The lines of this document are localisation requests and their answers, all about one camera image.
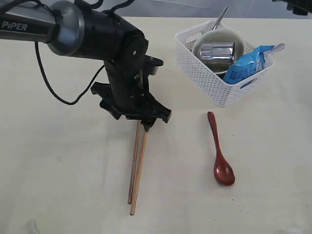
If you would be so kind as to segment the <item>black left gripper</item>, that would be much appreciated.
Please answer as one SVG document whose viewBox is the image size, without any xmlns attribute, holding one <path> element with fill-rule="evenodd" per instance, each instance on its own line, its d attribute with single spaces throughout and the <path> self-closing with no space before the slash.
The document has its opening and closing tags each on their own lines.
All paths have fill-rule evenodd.
<svg viewBox="0 0 312 234">
<path fill-rule="evenodd" d="M 101 97 L 100 107 L 115 119 L 125 116 L 127 119 L 142 120 L 144 131 L 149 132 L 158 118 L 168 123 L 172 110 L 150 93 L 148 76 L 143 74 L 144 60 L 134 71 L 122 70 L 114 62 L 105 61 L 109 82 L 95 82 L 91 93 Z"/>
</svg>

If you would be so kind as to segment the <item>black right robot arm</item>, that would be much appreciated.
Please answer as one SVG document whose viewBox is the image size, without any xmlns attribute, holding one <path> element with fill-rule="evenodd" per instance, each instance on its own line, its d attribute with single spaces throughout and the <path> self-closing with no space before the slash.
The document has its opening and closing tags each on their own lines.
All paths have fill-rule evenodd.
<svg viewBox="0 0 312 234">
<path fill-rule="evenodd" d="M 294 15 L 307 16 L 312 13 L 312 0 L 272 0 L 272 2 L 285 2 L 287 10 Z"/>
</svg>

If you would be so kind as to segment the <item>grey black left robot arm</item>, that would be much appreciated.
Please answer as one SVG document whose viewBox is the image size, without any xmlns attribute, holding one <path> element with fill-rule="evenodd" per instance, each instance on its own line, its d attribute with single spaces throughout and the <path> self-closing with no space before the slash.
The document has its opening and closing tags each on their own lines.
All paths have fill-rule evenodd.
<svg viewBox="0 0 312 234">
<path fill-rule="evenodd" d="M 101 97 L 100 107 L 115 119 L 138 120 L 145 131 L 157 119 L 168 122 L 172 111 L 149 91 L 150 75 L 163 61 L 148 56 L 144 33 L 116 14 L 130 1 L 99 12 L 101 2 L 60 0 L 47 6 L 39 0 L 3 0 L 0 37 L 47 44 L 59 56 L 103 61 L 108 83 L 87 86 Z"/>
</svg>

